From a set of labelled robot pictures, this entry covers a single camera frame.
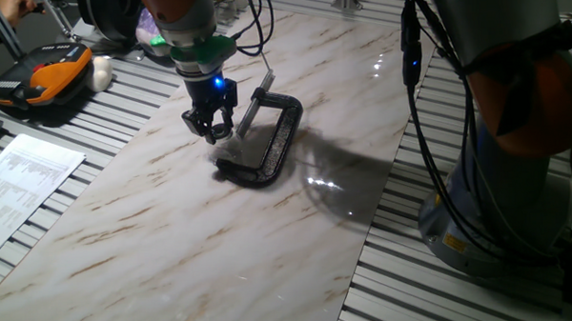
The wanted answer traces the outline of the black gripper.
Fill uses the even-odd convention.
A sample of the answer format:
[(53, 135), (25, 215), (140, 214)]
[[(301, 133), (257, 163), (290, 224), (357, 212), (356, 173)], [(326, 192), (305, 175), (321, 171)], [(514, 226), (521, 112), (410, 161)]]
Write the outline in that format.
[(233, 108), (237, 106), (236, 81), (223, 77), (219, 72), (202, 81), (186, 81), (186, 91), (192, 99), (192, 108), (181, 114), (183, 122), (198, 137), (210, 144), (216, 142), (213, 133), (214, 113), (221, 111), (218, 134), (231, 134), (234, 126)]

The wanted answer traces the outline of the person's hand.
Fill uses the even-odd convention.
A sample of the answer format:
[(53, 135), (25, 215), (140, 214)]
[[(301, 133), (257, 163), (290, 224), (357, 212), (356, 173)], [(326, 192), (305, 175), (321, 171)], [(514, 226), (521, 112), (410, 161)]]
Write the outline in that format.
[(37, 7), (34, 0), (0, 0), (0, 11), (11, 26), (16, 27), (23, 17)]

